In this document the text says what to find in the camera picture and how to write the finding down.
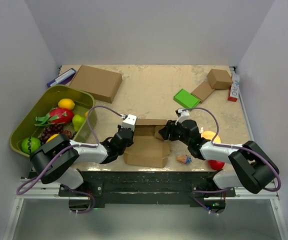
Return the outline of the brown cardboard box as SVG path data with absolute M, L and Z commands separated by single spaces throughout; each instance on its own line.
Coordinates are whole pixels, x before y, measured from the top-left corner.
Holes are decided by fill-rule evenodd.
M 133 144 L 123 154 L 128 165 L 164 168 L 170 154 L 170 143 L 159 130 L 167 124 L 165 119 L 138 119 L 135 124 Z

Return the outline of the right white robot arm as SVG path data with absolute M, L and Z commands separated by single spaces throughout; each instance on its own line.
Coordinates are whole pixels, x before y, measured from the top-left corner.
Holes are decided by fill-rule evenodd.
M 261 190 L 276 192 L 282 186 L 279 169 L 254 141 L 244 144 L 220 144 L 201 136 L 196 121 L 168 120 L 159 134 L 164 140 L 180 141 L 194 158 L 220 161 L 232 165 L 234 171 L 219 171 L 207 183 L 214 197 L 233 187 L 244 187 L 253 194 Z

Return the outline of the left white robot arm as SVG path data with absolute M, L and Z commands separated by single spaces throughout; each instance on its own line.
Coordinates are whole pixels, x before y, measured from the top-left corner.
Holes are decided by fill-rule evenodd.
M 59 182 L 76 196 L 83 196 L 88 184 L 79 171 L 71 169 L 74 162 L 92 162 L 108 164 L 123 155 L 126 148 L 133 144 L 135 127 L 119 125 L 113 137 L 108 137 L 99 144 L 81 143 L 68 139 L 63 134 L 30 154 L 30 161 L 43 184 Z

